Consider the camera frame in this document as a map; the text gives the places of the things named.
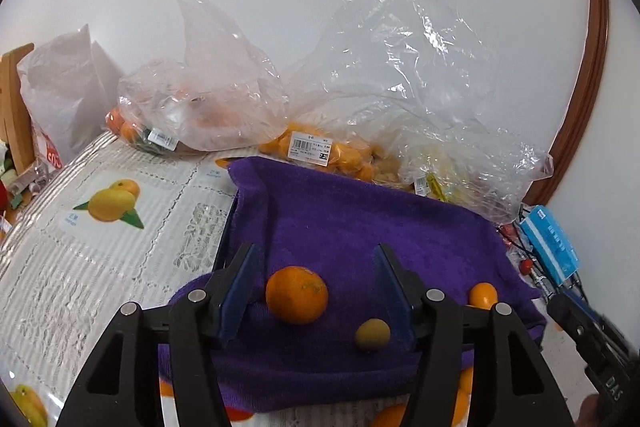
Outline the person's right hand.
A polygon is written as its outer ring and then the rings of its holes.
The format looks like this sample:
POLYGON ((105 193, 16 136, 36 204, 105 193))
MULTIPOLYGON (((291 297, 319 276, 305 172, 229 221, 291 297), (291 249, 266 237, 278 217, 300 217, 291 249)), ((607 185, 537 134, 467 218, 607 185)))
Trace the person's right hand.
POLYGON ((600 427, 600 395, 588 395, 580 406, 576 427, 600 427))

